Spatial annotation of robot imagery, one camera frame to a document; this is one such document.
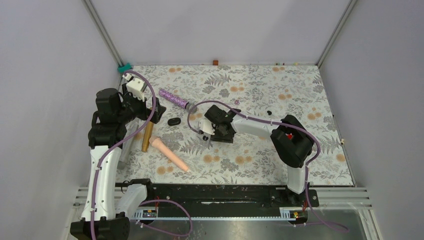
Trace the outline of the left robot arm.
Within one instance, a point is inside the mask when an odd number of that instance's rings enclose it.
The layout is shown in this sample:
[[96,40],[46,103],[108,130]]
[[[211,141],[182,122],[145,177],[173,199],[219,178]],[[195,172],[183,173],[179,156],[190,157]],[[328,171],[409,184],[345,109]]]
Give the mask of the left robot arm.
[[88,133],[90,177],[81,219],[72,222],[70,234],[78,240],[126,240],[130,218],[140,204],[148,206],[155,192],[142,183],[130,186],[115,201],[116,173],[123,145],[149,123],[157,124],[166,111],[150,82],[127,70],[122,91],[105,88],[96,94],[97,110]]

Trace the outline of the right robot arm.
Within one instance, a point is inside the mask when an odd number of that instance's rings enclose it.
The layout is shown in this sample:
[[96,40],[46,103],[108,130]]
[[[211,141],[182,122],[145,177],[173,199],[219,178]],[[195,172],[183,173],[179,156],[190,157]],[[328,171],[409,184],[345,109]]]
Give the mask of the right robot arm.
[[217,105],[212,105],[204,117],[198,131],[210,135],[213,142],[232,144],[236,134],[271,140],[280,160],[287,165],[287,201],[299,206],[307,199],[305,161],[312,153],[316,140],[296,117],[288,114],[280,120],[267,120],[248,116],[239,109],[225,111]]

